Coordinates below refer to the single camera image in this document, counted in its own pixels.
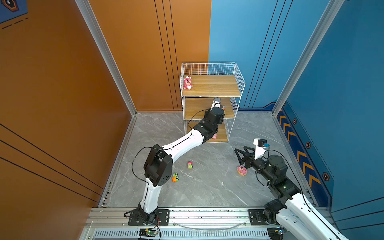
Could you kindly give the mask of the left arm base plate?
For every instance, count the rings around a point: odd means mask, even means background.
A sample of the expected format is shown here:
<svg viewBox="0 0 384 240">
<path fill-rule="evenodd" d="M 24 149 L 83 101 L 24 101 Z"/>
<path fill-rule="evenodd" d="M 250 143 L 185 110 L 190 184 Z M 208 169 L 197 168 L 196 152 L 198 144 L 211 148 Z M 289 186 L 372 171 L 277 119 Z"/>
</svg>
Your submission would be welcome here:
<svg viewBox="0 0 384 240">
<path fill-rule="evenodd" d="M 170 220 L 170 210 L 160 209 L 155 210 L 151 214 L 146 214 L 142 210 L 134 209 L 130 213 L 128 225 L 129 226 L 148 226 L 158 225 L 167 226 Z"/>
</svg>

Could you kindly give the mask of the orange green toy car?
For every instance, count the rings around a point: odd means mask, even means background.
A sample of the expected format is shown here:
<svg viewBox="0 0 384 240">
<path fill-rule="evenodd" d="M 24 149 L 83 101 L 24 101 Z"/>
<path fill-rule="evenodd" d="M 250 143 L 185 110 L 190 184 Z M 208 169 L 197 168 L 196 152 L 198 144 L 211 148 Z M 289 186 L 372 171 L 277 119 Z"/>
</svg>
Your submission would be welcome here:
<svg viewBox="0 0 384 240">
<path fill-rule="evenodd" d="M 179 174 L 178 173 L 174 173 L 173 176 L 172 176 L 172 181 L 174 183 L 178 182 L 179 181 Z"/>
</svg>

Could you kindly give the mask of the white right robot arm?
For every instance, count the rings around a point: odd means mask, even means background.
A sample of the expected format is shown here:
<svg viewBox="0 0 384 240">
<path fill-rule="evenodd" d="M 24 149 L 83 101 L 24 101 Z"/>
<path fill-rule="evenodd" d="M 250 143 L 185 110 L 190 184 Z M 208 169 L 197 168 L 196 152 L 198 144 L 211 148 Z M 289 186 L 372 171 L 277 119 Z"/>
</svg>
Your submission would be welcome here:
<svg viewBox="0 0 384 240">
<path fill-rule="evenodd" d="M 275 199 L 265 204 L 264 220 L 269 225 L 279 225 L 299 240 L 345 240 L 335 228 L 307 199 L 299 183 L 287 177 L 291 168 L 278 151 L 264 158 L 265 148 L 244 147 L 235 149 L 243 169 L 255 169 L 256 176 L 263 177 Z"/>
</svg>

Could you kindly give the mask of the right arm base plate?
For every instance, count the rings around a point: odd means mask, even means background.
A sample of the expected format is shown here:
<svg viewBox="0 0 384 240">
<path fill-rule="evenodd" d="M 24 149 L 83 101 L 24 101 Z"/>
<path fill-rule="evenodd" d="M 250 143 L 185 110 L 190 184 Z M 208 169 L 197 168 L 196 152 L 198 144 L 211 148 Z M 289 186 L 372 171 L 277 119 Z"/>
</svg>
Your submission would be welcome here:
<svg viewBox="0 0 384 240">
<path fill-rule="evenodd" d="M 265 209 L 249 209 L 249 220 L 252 226 L 263 226 L 263 225 L 271 225 L 277 226 L 279 223 L 277 222 L 277 213 L 272 210 Z"/>
</svg>

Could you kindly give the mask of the aluminium front rail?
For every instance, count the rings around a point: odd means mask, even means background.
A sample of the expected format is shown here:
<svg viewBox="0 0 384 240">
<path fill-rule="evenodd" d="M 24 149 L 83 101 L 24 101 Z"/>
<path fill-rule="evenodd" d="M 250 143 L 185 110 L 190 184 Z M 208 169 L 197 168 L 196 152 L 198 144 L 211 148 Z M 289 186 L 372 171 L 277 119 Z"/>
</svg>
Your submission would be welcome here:
<svg viewBox="0 0 384 240">
<path fill-rule="evenodd" d="M 167 226 L 129 226 L 134 209 L 94 208 L 80 239 L 139 240 L 140 229 L 158 230 L 160 236 L 154 240 L 281 240 L 284 234 L 291 233 L 279 225 L 252 226 L 248 210 L 263 210 L 261 207 L 160 209 L 170 210 Z"/>
</svg>

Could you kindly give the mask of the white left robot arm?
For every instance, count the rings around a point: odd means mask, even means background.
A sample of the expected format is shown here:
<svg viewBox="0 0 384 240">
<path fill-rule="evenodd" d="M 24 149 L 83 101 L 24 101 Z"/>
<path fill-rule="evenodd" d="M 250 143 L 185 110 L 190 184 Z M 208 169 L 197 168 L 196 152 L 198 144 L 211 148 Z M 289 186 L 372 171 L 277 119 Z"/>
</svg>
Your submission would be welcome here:
<svg viewBox="0 0 384 240">
<path fill-rule="evenodd" d="M 151 147 L 144 164 L 146 188 L 138 204 L 139 215 L 145 224 L 151 224 L 156 217 L 160 192 L 172 176 L 173 163 L 188 151 L 212 139 L 224 117 L 225 111 L 219 104 L 214 104 L 205 110 L 203 119 L 185 136 L 162 147 Z"/>
</svg>

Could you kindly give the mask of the white wire wooden shelf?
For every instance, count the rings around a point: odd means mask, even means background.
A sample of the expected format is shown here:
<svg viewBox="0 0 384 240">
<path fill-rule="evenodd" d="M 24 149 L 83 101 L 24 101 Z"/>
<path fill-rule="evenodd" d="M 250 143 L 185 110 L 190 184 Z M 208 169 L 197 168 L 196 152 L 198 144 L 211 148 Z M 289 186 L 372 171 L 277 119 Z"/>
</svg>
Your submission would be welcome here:
<svg viewBox="0 0 384 240">
<path fill-rule="evenodd" d="M 191 76 L 193 88 L 184 90 L 184 78 Z M 188 133 L 203 119 L 205 110 L 211 108 L 214 98 L 221 99 L 225 117 L 216 133 L 217 138 L 208 143 L 227 143 L 239 110 L 246 81 L 237 63 L 182 63 L 180 90 L 184 130 Z"/>
</svg>

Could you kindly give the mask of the pink bear toy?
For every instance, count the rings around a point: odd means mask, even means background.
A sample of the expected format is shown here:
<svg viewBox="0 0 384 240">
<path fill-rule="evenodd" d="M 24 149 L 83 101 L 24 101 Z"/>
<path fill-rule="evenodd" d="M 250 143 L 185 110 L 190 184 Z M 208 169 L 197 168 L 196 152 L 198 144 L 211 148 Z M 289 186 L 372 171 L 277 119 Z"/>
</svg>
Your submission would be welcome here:
<svg viewBox="0 0 384 240">
<path fill-rule="evenodd" d="M 192 78 L 191 76 L 186 76 L 184 78 L 184 85 L 183 85 L 183 89 L 184 90 L 191 90 L 193 88 L 193 85 L 192 85 Z"/>
</svg>

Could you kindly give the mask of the left green circuit board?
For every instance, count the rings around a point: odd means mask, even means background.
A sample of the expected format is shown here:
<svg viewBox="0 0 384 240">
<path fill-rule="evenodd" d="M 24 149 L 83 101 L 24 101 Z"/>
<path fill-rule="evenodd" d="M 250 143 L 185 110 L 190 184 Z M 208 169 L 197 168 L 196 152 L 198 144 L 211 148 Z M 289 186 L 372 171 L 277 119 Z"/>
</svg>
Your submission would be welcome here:
<svg viewBox="0 0 384 240">
<path fill-rule="evenodd" d="M 159 236 L 159 231 L 155 229 L 140 229 L 138 234 L 139 240 L 154 240 Z"/>
</svg>

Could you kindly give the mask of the pink round cake toy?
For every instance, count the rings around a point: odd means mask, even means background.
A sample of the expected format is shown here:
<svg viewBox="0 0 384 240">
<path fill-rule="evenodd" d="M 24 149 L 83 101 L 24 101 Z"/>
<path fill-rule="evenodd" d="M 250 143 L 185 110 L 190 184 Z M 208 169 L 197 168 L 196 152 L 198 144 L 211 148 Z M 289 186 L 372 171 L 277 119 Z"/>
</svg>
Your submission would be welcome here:
<svg viewBox="0 0 384 240">
<path fill-rule="evenodd" d="M 248 170 L 243 166 L 238 166 L 237 172 L 240 176 L 245 176 L 248 173 Z"/>
</svg>

